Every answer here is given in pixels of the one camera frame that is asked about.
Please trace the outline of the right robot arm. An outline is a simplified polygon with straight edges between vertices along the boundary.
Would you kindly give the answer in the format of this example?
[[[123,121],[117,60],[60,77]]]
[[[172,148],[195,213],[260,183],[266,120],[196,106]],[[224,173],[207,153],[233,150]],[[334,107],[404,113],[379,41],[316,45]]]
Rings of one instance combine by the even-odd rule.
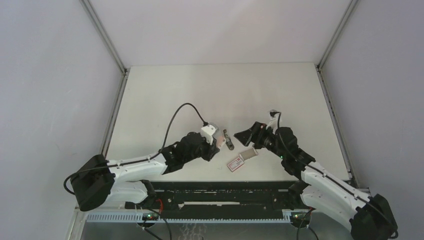
[[[354,240],[389,240],[399,237],[390,204],[380,194],[374,196],[349,185],[328,172],[298,145],[289,127],[276,128],[255,122],[234,134],[244,146],[267,149],[281,158],[281,165],[298,182],[291,186],[289,203],[304,205],[324,213],[345,227]]]

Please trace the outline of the staple box tray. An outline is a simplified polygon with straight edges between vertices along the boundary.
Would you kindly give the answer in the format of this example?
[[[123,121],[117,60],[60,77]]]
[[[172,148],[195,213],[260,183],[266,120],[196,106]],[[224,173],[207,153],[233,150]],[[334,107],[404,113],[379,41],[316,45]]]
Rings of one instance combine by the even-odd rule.
[[[249,159],[254,158],[254,157],[258,156],[258,155],[259,155],[258,151],[256,149],[254,149],[254,148],[249,148],[249,149],[244,150],[244,151],[242,151],[242,152],[239,153],[239,157],[243,161],[249,160]]]

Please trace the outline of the red white staple box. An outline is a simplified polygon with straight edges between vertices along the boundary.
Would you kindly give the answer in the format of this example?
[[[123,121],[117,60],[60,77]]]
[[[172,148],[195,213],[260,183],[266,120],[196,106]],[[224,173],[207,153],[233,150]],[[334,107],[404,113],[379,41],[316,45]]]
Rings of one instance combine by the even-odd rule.
[[[244,164],[245,160],[241,156],[238,156],[235,159],[231,160],[226,166],[233,173]]]

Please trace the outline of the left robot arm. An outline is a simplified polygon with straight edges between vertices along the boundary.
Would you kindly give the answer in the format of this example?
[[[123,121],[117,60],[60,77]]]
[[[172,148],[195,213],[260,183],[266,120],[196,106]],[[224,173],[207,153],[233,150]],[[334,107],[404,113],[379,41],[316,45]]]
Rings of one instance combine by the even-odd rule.
[[[130,202],[149,209],[157,200],[149,177],[178,171],[186,163],[199,158],[210,161],[220,152],[225,141],[223,136],[189,132],[152,158],[107,160],[97,154],[69,177],[78,207],[87,212],[105,203]]]

